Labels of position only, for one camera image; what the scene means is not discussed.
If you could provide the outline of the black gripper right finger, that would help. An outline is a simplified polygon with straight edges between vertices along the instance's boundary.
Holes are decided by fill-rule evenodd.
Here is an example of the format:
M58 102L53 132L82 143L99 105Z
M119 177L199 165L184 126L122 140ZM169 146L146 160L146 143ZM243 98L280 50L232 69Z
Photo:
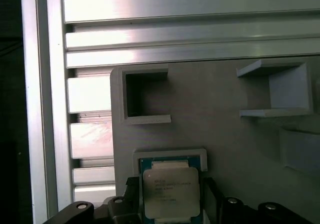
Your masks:
M256 209L240 199L224 196L211 177L203 179L203 207L211 224L309 224L310 221L276 202Z

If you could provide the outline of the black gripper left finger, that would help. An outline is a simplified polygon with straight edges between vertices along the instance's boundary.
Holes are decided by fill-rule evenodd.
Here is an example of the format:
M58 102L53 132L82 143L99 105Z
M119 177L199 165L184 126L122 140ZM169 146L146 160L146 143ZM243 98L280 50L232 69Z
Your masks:
M141 224L140 179L129 177L124 195L107 198L95 208L91 202L76 201L46 221L47 224Z

